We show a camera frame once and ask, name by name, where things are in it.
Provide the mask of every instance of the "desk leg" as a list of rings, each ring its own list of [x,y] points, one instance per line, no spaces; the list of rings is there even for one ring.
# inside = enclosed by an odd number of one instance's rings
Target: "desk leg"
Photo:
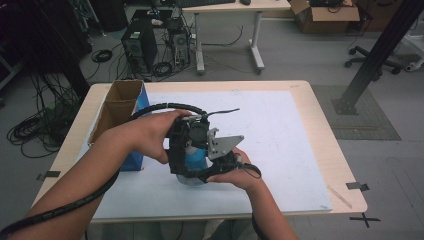
[[[261,26],[261,17],[262,12],[256,12],[255,18],[255,28],[253,30],[253,38],[249,39],[250,49],[252,50],[253,58],[255,59],[256,66],[258,67],[258,73],[261,73],[263,69],[265,69],[264,62],[262,61],[261,55],[258,50],[258,36],[259,36],[259,28]]]
[[[205,74],[205,64],[203,62],[203,51],[202,51],[202,42],[200,42],[199,36],[199,14],[194,14],[194,31],[196,33],[196,63],[197,63],[197,73],[200,75]]]

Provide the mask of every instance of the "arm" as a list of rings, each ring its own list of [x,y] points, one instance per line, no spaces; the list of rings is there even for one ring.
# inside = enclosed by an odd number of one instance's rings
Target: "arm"
[[[118,171],[133,150],[167,163],[163,140],[175,118],[189,112],[152,114],[106,131],[29,211],[33,216],[86,197]],[[93,217],[101,198],[75,211],[23,229],[11,239],[79,239]]]
[[[246,153],[239,149],[233,151],[242,156],[244,163],[250,163]],[[207,181],[228,182],[244,189],[250,199],[256,223],[269,239],[298,239],[262,178],[254,178],[244,170],[236,169],[226,174],[212,176]]]

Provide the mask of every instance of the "person's right hand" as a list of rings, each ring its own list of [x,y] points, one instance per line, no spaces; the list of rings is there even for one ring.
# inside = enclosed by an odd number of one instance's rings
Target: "person's right hand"
[[[241,156],[243,163],[250,163],[249,157],[242,150],[234,148],[233,152],[235,155]],[[206,181],[209,183],[232,183],[234,186],[244,189],[246,191],[252,189],[257,184],[263,182],[262,179],[259,178],[258,173],[256,173],[255,171],[241,168],[234,169],[228,173],[211,176]]]

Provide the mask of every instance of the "table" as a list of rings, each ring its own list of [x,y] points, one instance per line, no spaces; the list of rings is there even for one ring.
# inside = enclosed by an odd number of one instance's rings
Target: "table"
[[[290,4],[287,0],[252,0],[249,6],[245,6],[236,0],[235,3],[226,3],[219,5],[210,5],[202,7],[184,8],[183,12],[193,13],[195,22],[195,34],[196,34],[196,61],[197,61],[197,72],[199,74],[205,73],[205,65],[203,62],[203,51],[202,43],[200,40],[201,32],[200,26],[204,26],[201,22],[201,18],[210,16],[209,22],[213,22],[215,26],[225,26],[229,23],[240,23],[241,25],[254,24],[253,37],[249,40],[250,49],[252,50],[253,58],[257,66],[258,73],[261,73],[265,69],[265,65],[262,61],[259,49],[257,46],[259,28],[261,23],[261,17],[263,11],[278,11],[278,10],[289,10]]]
[[[98,112],[104,95],[110,84],[96,84],[91,87],[65,141],[60,149],[51,171],[60,171],[63,176],[75,163],[84,138]],[[355,178],[334,138],[331,128],[316,100],[316,97],[305,81],[234,81],[234,82],[175,82],[146,83],[148,93],[170,92],[210,92],[210,91],[289,91],[297,107],[301,122],[309,139],[312,152],[327,187],[332,210],[325,214],[358,213],[367,209],[365,199],[359,189],[349,190],[346,183],[355,182]],[[37,201],[58,178],[46,178],[35,201]],[[291,213],[288,215],[315,214],[314,212]],[[169,220],[169,218],[131,218],[129,220]],[[113,219],[102,219],[98,222],[114,222]]]

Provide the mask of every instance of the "floor mat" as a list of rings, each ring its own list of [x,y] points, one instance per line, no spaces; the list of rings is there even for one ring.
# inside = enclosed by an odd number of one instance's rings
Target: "floor mat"
[[[355,105],[358,115],[338,115],[331,103],[347,86],[315,85],[312,89],[337,139],[401,140],[372,94],[365,90]]]

